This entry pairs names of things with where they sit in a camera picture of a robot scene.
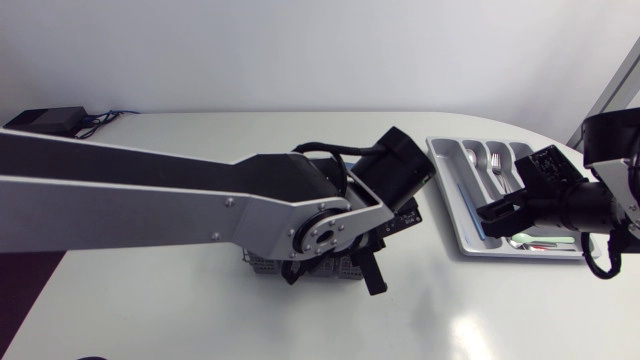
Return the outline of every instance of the green handle utensil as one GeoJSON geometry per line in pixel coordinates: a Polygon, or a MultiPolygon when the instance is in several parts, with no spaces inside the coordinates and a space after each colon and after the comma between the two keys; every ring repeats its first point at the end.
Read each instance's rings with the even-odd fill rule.
{"type": "Polygon", "coordinates": [[[527,244],[530,242],[544,242],[553,244],[573,244],[576,239],[571,236],[531,236],[529,234],[519,233],[511,237],[511,240],[520,243],[527,244]]]}

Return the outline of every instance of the fork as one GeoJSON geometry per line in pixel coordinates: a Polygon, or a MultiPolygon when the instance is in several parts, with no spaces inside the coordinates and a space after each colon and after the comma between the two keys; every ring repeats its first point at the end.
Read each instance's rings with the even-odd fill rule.
{"type": "Polygon", "coordinates": [[[502,174],[502,163],[500,161],[500,154],[498,153],[491,154],[491,171],[498,179],[498,182],[500,183],[500,186],[502,186],[504,192],[507,194],[510,193],[511,187],[509,186],[507,179],[505,179],[504,175],[502,174]]]}

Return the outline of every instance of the metal basket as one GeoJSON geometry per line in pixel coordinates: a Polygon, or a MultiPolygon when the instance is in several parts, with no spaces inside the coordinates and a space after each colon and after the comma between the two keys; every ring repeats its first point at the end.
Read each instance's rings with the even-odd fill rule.
{"type": "MultiPolygon", "coordinates": [[[[257,274],[280,274],[280,270],[282,268],[282,261],[267,260],[248,251],[247,249],[242,249],[242,260],[251,265],[253,271],[257,274]]],[[[308,272],[306,275],[314,277],[336,277],[339,279],[352,280],[362,279],[360,267],[351,264],[351,259],[348,256],[343,256],[338,259],[324,259],[313,272],[308,272]]]]}

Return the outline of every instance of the cutlery tray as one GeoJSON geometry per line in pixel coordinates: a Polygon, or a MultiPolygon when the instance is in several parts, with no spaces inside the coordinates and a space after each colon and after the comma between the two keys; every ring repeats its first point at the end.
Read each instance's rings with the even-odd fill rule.
{"type": "MultiPolygon", "coordinates": [[[[573,244],[561,246],[565,250],[518,249],[509,244],[504,237],[487,236],[484,240],[481,238],[469,208],[475,211],[480,206],[501,199],[505,194],[491,169],[491,154],[500,154],[504,181],[512,191],[516,191],[524,185],[518,176],[514,161],[533,154],[533,148],[529,144],[510,140],[428,137],[427,146],[429,157],[437,169],[437,183],[451,216],[462,253],[471,256],[582,259],[579,232],[535,226],[524,231],[525,234],[534,237],[573,237],[573,244]],[[475,153],[476,166],[469,159],[467,149],[475,153]]],[[[600,250],[595,243],[593,246],[592,254],[598,257],[600,250]]]]}

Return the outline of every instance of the black box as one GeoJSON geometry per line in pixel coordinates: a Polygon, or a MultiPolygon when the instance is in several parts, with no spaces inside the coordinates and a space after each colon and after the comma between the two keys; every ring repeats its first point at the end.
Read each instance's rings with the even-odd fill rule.
{"type": "Polygon", "coordinates": [[[4,128],[74,137],[80,130],[82,119],[85,116],[87,116],[87,112],[82,106],[25,110],[9,121],[4,128]]]}

